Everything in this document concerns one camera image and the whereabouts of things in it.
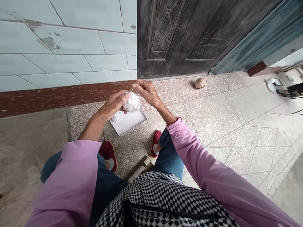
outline person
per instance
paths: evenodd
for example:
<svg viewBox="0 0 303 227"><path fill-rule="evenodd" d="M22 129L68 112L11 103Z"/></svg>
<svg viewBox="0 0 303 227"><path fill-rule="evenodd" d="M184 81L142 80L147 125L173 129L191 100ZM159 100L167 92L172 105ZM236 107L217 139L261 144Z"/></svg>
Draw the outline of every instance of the person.
<svg viewBox="0 0 303 227"><path fill-rule="evenodd" d="M297 96L303 93L303 83L295 84L287 87L287 90L278 90L277 93L281 96Z"/></svg>
<svg viewBox="0 0 303 227"><path fill-rule="evenodd" d="M163 104L152 82L139 79L132 87L167 125L153 135L149 152L157 160L152 171L131 183L114 174L114 147L99 139L129 93L111 95L78 140L47 160L41 172L44 185L25 226L300 226L216 160ZM201 190L181 180L184 165Z"/></svg>

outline door panel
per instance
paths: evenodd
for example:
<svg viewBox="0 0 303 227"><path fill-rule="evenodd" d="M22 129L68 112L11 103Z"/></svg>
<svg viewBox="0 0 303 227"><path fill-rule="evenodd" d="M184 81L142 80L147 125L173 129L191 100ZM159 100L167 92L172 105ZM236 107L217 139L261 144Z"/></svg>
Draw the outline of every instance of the door panel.
<svg viewBox="0 0 303 227"><path fill-rule="evenodd" d="M137 1L138 78L209 72L280 1Z"/></svg>

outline white box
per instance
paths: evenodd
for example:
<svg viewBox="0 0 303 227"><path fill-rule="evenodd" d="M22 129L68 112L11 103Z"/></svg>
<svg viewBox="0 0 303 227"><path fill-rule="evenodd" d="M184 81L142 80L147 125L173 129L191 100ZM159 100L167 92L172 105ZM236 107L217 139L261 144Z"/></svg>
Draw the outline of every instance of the white box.
<svg viewBox="0 0 303 227"><path fill-rule="evenodd" d="M125 133L131 131L138 125L142 124L143 122L147 121L147 117L145 116L144 112L141 110L138 112L127 113L124 114L123 112L118 113L120 115L119 122L113 122L110 120L110 123L116 130L119 136L124 135Z"/></svg>

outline left hand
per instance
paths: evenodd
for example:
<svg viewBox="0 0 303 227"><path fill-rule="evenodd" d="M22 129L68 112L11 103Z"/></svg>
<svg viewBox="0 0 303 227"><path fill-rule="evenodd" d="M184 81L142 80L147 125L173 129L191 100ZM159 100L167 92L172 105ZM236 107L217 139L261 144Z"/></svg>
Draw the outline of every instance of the left hand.
<svg viewBox="0 0 303 227"><path fill-rule="evenodd" d="M108 98L106 103L96 112L96 114L100 116L101 120L103 120L106 123L114 116L114 114L118 110L123 110L122 105L130 97L130 94L126 92L128 91L122 90L116 94L111 95Z"/></svg>

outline blue jeans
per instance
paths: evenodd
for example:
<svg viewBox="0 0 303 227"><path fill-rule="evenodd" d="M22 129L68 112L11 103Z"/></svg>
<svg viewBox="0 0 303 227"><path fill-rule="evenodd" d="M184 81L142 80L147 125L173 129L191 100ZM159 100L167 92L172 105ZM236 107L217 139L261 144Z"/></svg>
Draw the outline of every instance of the blue jeans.
<svg viewBox="0 0 303 227"><path fill-rule="evenodd" d="M165 129L159 139L161 150L156 160L153 171L171 173L182 179L184 164L176 152L171 140L171 135ZM55 170L57 162L61 157L62 151L51 156L45 163L41 171L41 181L44 183L51 173ZM98 170L92 211L89 219L89 226L95 226L105 211L109 203L128 185L127 181L116 176L105 166L104 157L97 155Z"/></svg>

